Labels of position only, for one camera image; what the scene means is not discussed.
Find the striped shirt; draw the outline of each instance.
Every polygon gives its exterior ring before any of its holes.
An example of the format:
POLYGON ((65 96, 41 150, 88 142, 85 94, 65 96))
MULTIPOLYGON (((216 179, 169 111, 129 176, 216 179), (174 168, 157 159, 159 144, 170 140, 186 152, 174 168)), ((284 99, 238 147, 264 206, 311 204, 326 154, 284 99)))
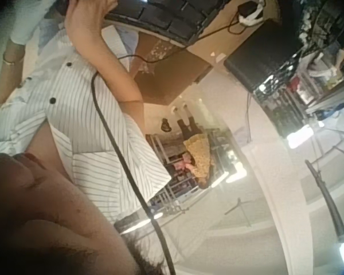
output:
MULTIPOLYGON (((103 37, 118 56, 127 55, 113 26, 103 37)), ((129 60, 122 64, 129 69, 129 60)), ((34 72, 0 106, 0 153, 24 152, 47 121, 62 164, 73 183, 110 222, 140 208, 120 161, 108 140, 91 95, 95 69, 60 30, 43 48, 34 72)), ((146 142, 133 119, 122 113, 101 77, 95 81, 100 109, 148 201, 170 180, 170 175, 146 142)))

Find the yellow dress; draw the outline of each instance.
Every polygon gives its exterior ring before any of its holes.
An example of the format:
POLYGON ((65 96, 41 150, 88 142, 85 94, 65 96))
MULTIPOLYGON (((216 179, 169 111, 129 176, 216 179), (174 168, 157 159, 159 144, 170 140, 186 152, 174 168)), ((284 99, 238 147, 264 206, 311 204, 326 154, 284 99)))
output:
POLYGON ((197 178, 208 177, 210 168, 210 145, 207 135, 199 133, 183 143, 195 159, 195 166, 191 172, 197 178))

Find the hand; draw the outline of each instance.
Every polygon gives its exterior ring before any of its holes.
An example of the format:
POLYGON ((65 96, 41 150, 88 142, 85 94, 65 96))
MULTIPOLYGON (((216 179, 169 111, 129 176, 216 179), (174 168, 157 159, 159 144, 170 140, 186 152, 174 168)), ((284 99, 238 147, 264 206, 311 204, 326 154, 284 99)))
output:
POLYGON ((95 45, 104 42, 101 35, 104 17, 117 4, 117 0, 70 0, 65 27, 74 47, 85 59, 90 59, 95 45))
POLYGON ((46 13, 56 0, 14 1, 15 22, 10 39, 18 45, 26 45, 46 13))

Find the white striped shirt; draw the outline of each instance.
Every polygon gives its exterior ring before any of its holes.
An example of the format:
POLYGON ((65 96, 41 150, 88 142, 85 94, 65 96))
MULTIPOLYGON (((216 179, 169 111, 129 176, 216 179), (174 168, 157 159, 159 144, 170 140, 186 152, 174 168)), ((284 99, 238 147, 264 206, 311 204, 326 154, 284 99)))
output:
MULTIPOLYGON (((113 26, 103 37, 115 53, 127 55, 113 26)), ((129 69, 129 61, 122 60, 129 69)), ((0 152, 24 152, 47 120, 63 166, 74 184, 110 222, 140 208, 120 161, 108 140, 91 95, 95 69, 76 53, 66 30, 44 47, 34 72, 0 106, 0 152)), ((170 175, 134 120, 121 112, 101 77, 95 81, 100 109, 146 201, 170 175)))

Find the bracelet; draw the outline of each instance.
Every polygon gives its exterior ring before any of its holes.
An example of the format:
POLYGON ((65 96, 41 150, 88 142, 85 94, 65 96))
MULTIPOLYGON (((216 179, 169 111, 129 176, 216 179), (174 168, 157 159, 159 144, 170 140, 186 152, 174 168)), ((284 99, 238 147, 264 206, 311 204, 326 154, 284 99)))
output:
POLYGON ((25 56, 25 55, 23 55, 23 57, 22 57, 20 60, 18 60, 18 61, 8 62, 8 61, 5 60, 5 53, 4 53, 4 54, 2 55, 2 61, 3 61, 6 65, 8 65, 8 66, 14 66, 16 63, 23 62, 24 56, 25 56))

